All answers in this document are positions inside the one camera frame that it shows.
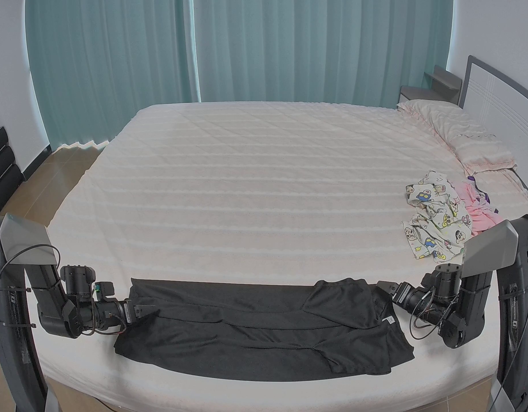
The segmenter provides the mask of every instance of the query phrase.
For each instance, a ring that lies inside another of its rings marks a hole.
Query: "gray headboard frame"
[[[492,66],[488,65],[487,63],[484,63],[480,59],[474,57],[473,55],[469,55],[468,56],[468,62],[466,64],[466,74],[464,76],[464,84],[462,86],[462,93],[460,94],[460,101],[458,103],[460,108],[464,108],[464,101],[466,100],[466,92],[468,91],[468,82],[470,81],[470,71],[472,70],[472,64],[474,64],[474,65],[476,65],[478,67],[481,67],[486,72],[488,72],[488,73],[492,74],[493,76],[497,77],[502,82],[506,83],[507,85],[512,87],[514,90],[516,90],[516,92],[519,92],[525,98],[528,99],[528,90],[524,86],[522,86],[521,84],[517,83],[516,81],[514,81],[512,78],[510,78],[509,76],[505,75],[501,71],[495,69],[494,67],[492,67]],[[528,187],[521,180],[521,177],[518,175],[518,173],[515,170],[512,170],[512,171],[518,176],[518,178],[521,181],[521,184],[528,191]]]

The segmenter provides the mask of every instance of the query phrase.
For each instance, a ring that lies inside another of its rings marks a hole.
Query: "white wall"
[[[0,126],[22,171],[48,145],[29,72],[24,2],[0,0]]]
[[[528,89],[528,0],[454,0],[447,69],[464,79],[468,55]]]

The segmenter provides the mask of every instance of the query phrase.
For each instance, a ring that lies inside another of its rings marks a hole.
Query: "headboard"
[[[459,104],[504,142],[528,190],[528,90],[470,55]]]

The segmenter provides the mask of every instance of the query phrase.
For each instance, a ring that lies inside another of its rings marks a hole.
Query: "teal curtain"
[[[201,100],[394,107],[445,67],[453,0],[193,0]]]
[[[25,0],[52,148],[111,140],[138,110],[197,101],[190,0]]]

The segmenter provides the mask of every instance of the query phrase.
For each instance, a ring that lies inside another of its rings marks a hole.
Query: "bed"
[[[481,86],[474,65],[469,62],[464,108],[484,122],[480,102],[495,89],[493,83],[473,89]],[[477,67],[489,78],[491,72]],[[401,221],[414,213],[405,185],[430,169],[450,180],[467,175],[446,142],[405,110],[282,102],[151,106],[83,175],[48,233],[62,264],[92,266],[98,280],[114,282],[119,298],[128,295],[130,278],[313,285],[353,277],[418,284],[434,263],[414,258]],[[528,213],[528,191],[516,172],[475,175],[508,219]],[[528,184],[525,164],[521,178]],[[396,412],[494,372],[495,285],[483,333],[460,349],[447,348],[435,334],[412,340],[409,315],[396,310],[415,359],[380,376],[219,380],[127,360],[114,353],[113,337],[71,341],[41,328],[33,333],[45,375],[137,412]],[[33,298],[29,304],[36,318]]]

